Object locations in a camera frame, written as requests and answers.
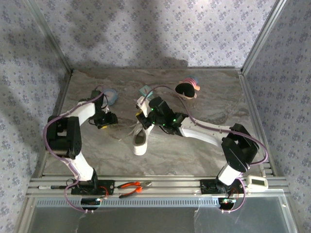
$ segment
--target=glass panel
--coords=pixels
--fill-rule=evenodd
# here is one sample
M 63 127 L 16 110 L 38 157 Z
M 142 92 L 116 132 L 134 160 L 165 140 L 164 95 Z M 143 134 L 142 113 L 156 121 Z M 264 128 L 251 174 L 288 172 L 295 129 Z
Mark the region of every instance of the glass panel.
M 230 214 L 216 207 L 99 208 L 93 214 L 36 207 L 29 233 L 288 233 L 281 208 L 279 197 L 247 198 Z

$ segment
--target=metal frame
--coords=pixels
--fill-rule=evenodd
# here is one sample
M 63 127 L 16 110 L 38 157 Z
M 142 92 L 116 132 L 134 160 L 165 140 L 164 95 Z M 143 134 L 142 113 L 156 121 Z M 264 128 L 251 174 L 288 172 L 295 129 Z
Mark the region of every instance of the metal frame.
M 56 101 L 55 109 L 53 112 L 54 115 L 58 116 L 61 114 L 71 77 L 72 77 L 72 72 L 70 74 L 65 74 L 65 77 L 64 77 L 65 85 L 60 91 L 61 96 L 59 96 L 58 100 Z M 48 156 L 48 153 L 46 151 L 44 151 L 43 154 L 39 156 L 38 161 L 40 161 L 40 166 L 36 167 L 33 173 L 33 177 L 38 178 L 42 176 L 46 162 L 47 162 L 47 156 Z
M 17 223 L 15 232 L 16 233 L 26 233 L 31 224 L 32 215 L 34 213 L 34 209 L 39 201 L 47 200 L 47 198 L 62 200 L 64 196 L 64 190 L 39 190 L 37 187 L 39 185 L 58 185 L 64 184 L 67 179 L 72 178 L 72 176 L 44 176 L 42 178 L 32 178 L 29 184 L 29 189 L 26 194 L 26 199 L 24 203 L 24 207 L 22 209 L 22 217 L 19 219 Z M 211 177 L 191 177 L 191 176 L 143 176 L 143 177 L 104 177 L 100 176 L 99 179 L 112 179 L 115 180 L 115 186 L 118 186 L 124 182 L 135 182 L 137 180 L 149 180 L 153 182 L 153 186 L 144 190 L 142 193 L 137 194 L 133 198 L 131 198 L 130 203 L 124 203 L 125 205 L 133 204 L 135 199 L 137 200 L 146 200 L 146 199 L 164 199 L 165 198 L 176 198 L 181 200 L 214 200 L 215 198 L 225 197 L 225 195 L 201 195 L 200 192 L 200 180 L 201 179 L 210 179 Z M 283 213 L 285 216 L 285 220 L 291 233 L 297 233 L 297 228 L 294 219 L 292 218 L 292 214 L 290 208 L 287 204 L 287 200 L 285 198 L 286 195 L 289 195 L 290 192 L 288 190 L 287 182 L 284 177 L 270 177 L 267 178 L 269 189 L 264 192 L 257 193 L 247 193 L 246 197 L 279 197 L 280 205 L 283 207 Z M 115 194 L 109 196 L 111 200 L 118 200 L 118 196 L 121 193 L 128 192 L 126 190 L 115 190 Z M 71 199 L 75 196 L 68 194 L 68 197 Z M 119 203 L 118 201 L 112 201 L 110 206 L 113 207 L 124 207 L 124 205 Z
M 248 71 L 250 70 L 251 66 L 253 65 L 255 59 L 257 58 L 260 50 L 262 49 L 264 43 L 268 39 L 270 32 L 272 31 L 273 27 L 275 26 L 279 15 L 284 8 L 285 3 L 287 0 L 277 0 L 273 5 L 256 41 L 254 42 L 241 70 L 243 75 L 246 76 Z
M 40 27 L 44 38 L 50 44 L 52 51 L 54 52 L 55 56 L 58 58 L 61 65 L 67 71 L 68 74 L 71 73 L 71 68 L 69 62 L 67 61 L 65 55 L 63 54 L 62 50 L 60 49 L 57 40 L 55 39 L 48 23 L 46 22 L 45 18 L 43 17 L 37 3 L 34 0 L 24 0 L 25 4 L 27 5 L 30 13 L 35 18 L 38 26 Z
M 269 144 L 268 144 L 266 135 L 265 135 L 264 130 L 263 130 L 263 126 L 262 126 L 262 123 L 260 120 L 259 113 L 258 113 L 257 108 L 256 108 L 255 100 L 254 100 L 253 95 L 251 93 L 249 83 L 241 71 L 238 73 L 239 73 L 239 78 L 241 81 L 242 90 L 244 92 L 245 101 L 246 101 L 247 106 L 248 106 L 249 115 L 250 115 L 250 118 L 252 121 L 252 125 L 254 127 L 255 136 L 257 139 L 259 139 L 265 145 L 265 147 L 267 148 L 267 150 L 269 152 L 269 155 L 271 156 Z M 271 176 L 271 175 L 277 176 L 276 166 L 275 166 L 275 163 L 274 163 L 272 157 L 268 158 L 268 161 L 264 164 L 264 171 L 265 171 L 266 176 Z

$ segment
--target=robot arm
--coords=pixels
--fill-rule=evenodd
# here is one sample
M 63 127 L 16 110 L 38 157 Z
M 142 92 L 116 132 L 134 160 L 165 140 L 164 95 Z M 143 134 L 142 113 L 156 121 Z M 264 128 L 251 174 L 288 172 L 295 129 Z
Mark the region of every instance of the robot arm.
M 97 97 L 100 93 L 100 91 L 94 90 L 90 99 L 81 100 L 78 105 Z M 83 186 L 84 190 L 97 188 L 97 174 L 82 155 L 80 126 L 90 119 L 94 120 L 98 129 L 118 122 L 115 114 L 108 112 L 106 107 L 104 110 L 102 109 L 103 100 L 104 96 L 102 95 L 95 102 L 78 107 L 70 115 L 52 123 L 47 129 L 47 142 L 50 148 L 72 171 L 75 179 L 79 179 L 79 185 Z
M 149 103 L 138 100 L 137 108 L 147 109 L 137 115 L 142 126 L 147 129 L 151 124 L 162 127 L 168 134 L 176 134 L 183 137 L 193 137 L 199 140 L 222 147 L 227 164 L 217 175 L 215 183 L 218 186 L 231 185 L 241 173 L 249 169 L 258 152 L 258 145 L 242 136 L 228 133 L 237 131 L 250 135 L 244 126 L 235 124 L 233 127 L 213 125 L 195 120 L 196 124 L 218 129 L 211 131 L 193 123 L 190 117 L 183 113 L 174 113 L 161 97 L 152 99 Z

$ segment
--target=shoelace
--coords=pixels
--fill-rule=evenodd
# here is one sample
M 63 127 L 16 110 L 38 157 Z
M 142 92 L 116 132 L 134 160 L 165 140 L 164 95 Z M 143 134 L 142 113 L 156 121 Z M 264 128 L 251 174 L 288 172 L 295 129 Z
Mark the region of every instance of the shoelace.
M 140 129 L 139 129 L 139 131 L 140 131 L 140 130 L 142 129 L 142 125 L 141 125 L 140 122 L 137 122 L 136 124 L 129 126 L 128 128 L 134 127 L 134 129 L 132 129 L 132 131 L 129 132 L 129 133 L 127 134 L 127 136 L 125 136 L 124 138 L 119 139 L 118 141 L 123 141 L 123 140 L 126 139 L 128 136 L 132 135 L 132 134 L 134 133 L 134 131 L 135 131 L 137 125 L 140 125 Z

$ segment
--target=blue object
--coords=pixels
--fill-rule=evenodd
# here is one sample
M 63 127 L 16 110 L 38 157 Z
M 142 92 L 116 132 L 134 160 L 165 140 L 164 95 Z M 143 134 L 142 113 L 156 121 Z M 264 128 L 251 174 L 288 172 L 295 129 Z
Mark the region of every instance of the blue object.
M 114 104 L 118 98 L 118 94 L 115 89 L 105 89 L 104 94 L 107 96 L 109 106 Z M 106 97 L 104 97 L 103 105 L 106 105 L 106 104 L 107 104 Z
M 188 76 L 187 76 L 187 78 L 192 78 L 192 79 L 194 79 L 194 80 L 195 80 L 195 82 L 196 82 L 196 84 L 198 84 L 198 83 L 199 83 L 198 78 L 197 78 L 197 77 L 195 77 L 194 75 L 188 75 Z
M 143 86 L 141 89 L 139 89 L 139 93 L 140 93 L 142 96 L 144 96 L 144 97 L 147 95 L 147 93 L 148 93 L 149 91 L 151 91 L 151 88 L 150 88 L 148 85 L 145 85 L 145 86 Z M 147 98 L 150 97 L 150 96 L 152 95 L 152 93 L 153 93 L 153 91 L 150 92 L 150 94 L 147 96 Z

